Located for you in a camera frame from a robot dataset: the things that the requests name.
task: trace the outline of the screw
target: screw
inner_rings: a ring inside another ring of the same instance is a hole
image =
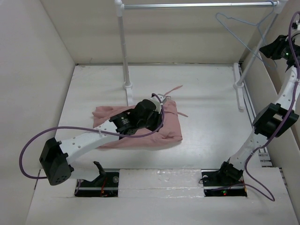
[[[199,184],[203,184],[203,182],[204,183],[206,183],[207,182],[207,180],[203,180],[203,179],[205,179],[205,178],[208,178],[208,176],[207,175],[204,175],[204,176],[202,176],[202,179],[201,180],[199,180]]]
[[[119,178],[117,176],[115,176],[115,177],[112,178],[112,181],[114,183],[118,183],[119,182]]]

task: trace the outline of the pink cloth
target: pink cloth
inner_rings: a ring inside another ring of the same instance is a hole
[[[108,120],[110,117],[119,114],[127,109],[134,108],[133,106],[99,106],[93,112],[94,125],[97,127]],[[164,104],[165,121],[164,126],[156,133],[142,138],[128,138],[125,137],[121,140],[111,142],[101,146],[101,148],[124,148],[124,147],[157,147],[169,143],[179,142],[182,140],[180,124],[178,120],[178,112],[176,103],[168,100]],[[140,129],[135,135],[147,134],[151,131],[148,129]]]

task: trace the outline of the red wire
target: red wire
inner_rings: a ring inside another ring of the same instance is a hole
[[[107,181],[107,177],[105,178],[105,180],[104,180],[104,182],[103,182],[103,185],[102,185],[102,188],[101,188],[100,197],[102,196],[103,189],[104,189],[104,186],[105,186],[105,184],[106,184],[106,181]]]
[[[246,191],[246,185],[245,185],[245,182],[244,182],[244,180],[241,180],[242,181],[242,183],[244,184],[244,189],[245,189],[245,191]]]

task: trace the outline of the metal rail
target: metal rail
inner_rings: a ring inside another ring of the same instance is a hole
[[[275,2],[237,2],[237,3],[190,3],[190,4],[149,4],[149,5],[124,5],[124,9],[162,9],[162,8],[257,8],[273,7],[278,4]]]

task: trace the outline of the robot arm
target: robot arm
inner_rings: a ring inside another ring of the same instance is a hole
[[[295,45],[296,38],[300,38],[299,22],[294,23],[292,34],[292,43],[298,57],[300,56],[300,47]],[[296,82],[298,82],[298,84],[296,87],[295,101],[292,106],[292,111],[275,137],[281,136],[299,118],[299,115],[295,114],[294,111],[297,98],[300,94],[300,83],[297,78],[298,74],[296,63],[293,60],[287,36],[280,35],[273,43],[262,47],[260,51],[267,58],[274,60],[281,58],[286,59],[288,65],[286,77],[275,102],[269,104],[255,117],[253,121],[253,130],[249,138],[238,152],[231,156],[227,162],[224,162],[221,165],[220,170],[215,173],[214,179],[218,180],[219,183],[225,183],[224,186],[239,181],[243,175],[243,171],[245,170],[246,162],[254,153],[254,150],[266,144],[270,137],[274,134],[275,130],[279,127],[291,106]]]
[[[161,103],[166,102],[166,96],[157,95],[139,102],[134,109],[112,116],[102,125],[96,127],[99,133],[86,132],[79,136],[56,141],[49,139],[40,156],[40,163],[51,185],[58,185],[71,177],[74,168],[71,164],[83,154],[109,142],[114,142],[125,135],[134,135],[137,130],[147,128],[155,131],[162,122]],[[105,172],[99,162],[94,162],[99,170],[99,176],[79,179],[89,180],[95,184],[102,182]]]

